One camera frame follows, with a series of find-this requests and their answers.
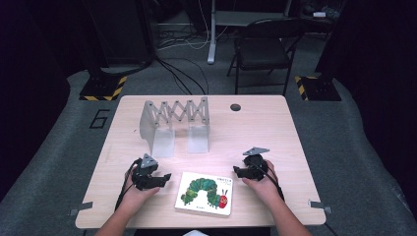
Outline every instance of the children's book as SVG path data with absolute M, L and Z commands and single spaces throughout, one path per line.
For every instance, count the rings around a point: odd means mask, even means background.
M 176 208 L 230 215 L 233 180 L 183 172 Z

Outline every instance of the green caterpillar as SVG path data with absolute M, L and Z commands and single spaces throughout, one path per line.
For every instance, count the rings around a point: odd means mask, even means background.
M 188 187 L 187 192 L 181 196 L 181 200 L 184 202 L 184 205 L 189 204 L 197 197 L 199 190 L 204 190 L 208 192 L 208 204 L 210 207 L 220 207 L 224 208 L 227 205 L 227 190 L 226 193 L 222 196 L 217 194 L 217 184 L 214 180 L 200 178 L 193 180 Z

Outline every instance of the wooden table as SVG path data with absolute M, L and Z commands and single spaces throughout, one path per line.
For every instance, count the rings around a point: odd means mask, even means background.
M 129 95 L 120 100 L 113 122 L 92 174 L 83 203 L 92 208 L 79 212 L 79 228 L 99 228 L 114 211 L 122 188 L 124 173 L 131 163 L 144 153 L 150 153 L 148 143 L 140 136 L 139 123 L 146 100 L 155 105 L 162 101 L 186 103 L 200 96 Z M 230 105 L 241 105 L 232 111 Z M 128 223 L 131 228 L 197 228 L 271 226 L 268 209 L 233 172 L 233 165 L 244 168 L 244 155 L 252 147 L 268 148 L 263 153 L 276 170 L 286 203 L 305 225 L 326 221 L 322 209 L 311 208 L 308 201 L 320 198 L 309 165 L 297 135 L 288 105 L 280 95 L 209 95 L 209 152 L 188 153 L 188 123 L 174 121 L 174 157 L 154 158 L 159 162 L 153 176 L 172 173 L 170 181 L 147 201 Z M 232 209 L 229 216 L 184 212 L 174 207 L 182 172 L 230 177 L 234 180 Z

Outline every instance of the chair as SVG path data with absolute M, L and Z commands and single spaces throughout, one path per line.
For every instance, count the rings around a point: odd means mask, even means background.
M 227 72 L 229 76 L 232 68 L 236 68 L 235 94 L 243 87 L 239 86 L 239 70 L 269 70 L 270 75 L 275 69 L 286 69 L 284 83 L 247 86 L 284 86 L 285 96 L 296 45 L 303 35 L 304 24 L 298 18 L 267 19 L 247 25 L 234 41 L 235 54 Z

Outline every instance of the hand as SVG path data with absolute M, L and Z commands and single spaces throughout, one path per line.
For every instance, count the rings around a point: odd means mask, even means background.
M 123 210 L 125 213 L 129 214 L 132 217 L 141 207 L 142 205 L 149 199 L 151 196 L 159 192 L 159 187 L 149 189 L 149 190 L 139 190 L 135 186 L 133 186 L 132 182 L 132 173 L 134 172 L 135 168 L 130 171 L 128 176 L 126 186 L 125 186 L 125 193 L 123 197 L 123 201 L 117 209 Z
M 266 160 L 268 164 L 268 175 L 278 183 L 278 180 L 275 179 L 275 170 L 273 167 L 272 162 Z M 248 185 L 252 190 L 255 191 L 258 198 L 264 202 L 265 205 L 270 207 L 273 204 L 276 204 L 276 201 L 282 201 L 281 197 L 279 196 L 278 191 L 276 190 L 275 185 L 270 181 L 269 178 L 265 177 L 264 179 L 257 181 L 257 180 L 250 180 L 247 178 L 242 178 L 243 183 Z

